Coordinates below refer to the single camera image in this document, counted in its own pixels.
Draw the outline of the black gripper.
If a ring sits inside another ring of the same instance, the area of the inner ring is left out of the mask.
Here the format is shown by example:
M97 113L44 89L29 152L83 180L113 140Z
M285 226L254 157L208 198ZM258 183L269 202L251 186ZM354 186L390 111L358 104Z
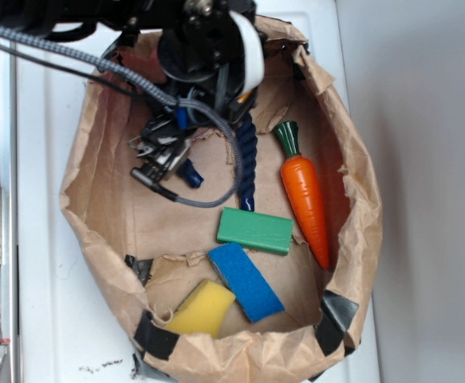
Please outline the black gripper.
M242 123L265 71L265 37L254 25L256 10L253 1L183 1L158 45L169 93Z

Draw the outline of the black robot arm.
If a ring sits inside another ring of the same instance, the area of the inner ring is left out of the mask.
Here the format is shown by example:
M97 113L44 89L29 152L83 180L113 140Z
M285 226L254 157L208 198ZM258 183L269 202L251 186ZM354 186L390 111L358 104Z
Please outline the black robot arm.
M169 91L194 97L232 124L254 107L264 78L265 37L253 1L0 1L0 26L53 42L121 35L104 53L134 46L142 30L161 30L159 65Z

